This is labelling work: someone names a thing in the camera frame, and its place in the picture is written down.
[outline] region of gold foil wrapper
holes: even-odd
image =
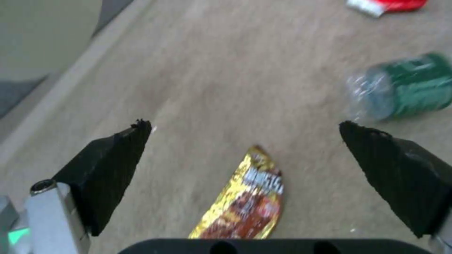
[[[259,146],[249,148],[188,238],[266,238],[278,221],[283,189],[270,156]]]

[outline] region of black plastic base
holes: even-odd
[[[147,240],[119,254],[428,254],[395,240]]]

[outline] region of screw hole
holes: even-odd
[[[314,254],[340,254],[340,251],[332,243],[320,241],[314,244]]]
[[[221,241],[210,248],[210,254],[237,254],[237,250],[232,244]]]

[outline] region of green light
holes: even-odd
[[[19,229],[13,232],[8,233],[8,239],[9,239],[9,243],[11,245],[16,244],[20,238],[24,235],[29,235],[30,234],[30,229],[29,228],[23,228],[23,229]]]

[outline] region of trash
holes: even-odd
[[[375,18],[385,12],[405,12],[422,8],[427,0],[348,0],[347,6]]]
[[[452,102],[447,58],[428,53],[372,66],[348,78],[349,117],[379,121],[440,110]]]
[[[284,185],[259,146],[248,149],[228,184],[189,238],[263,239],[275,227]]]

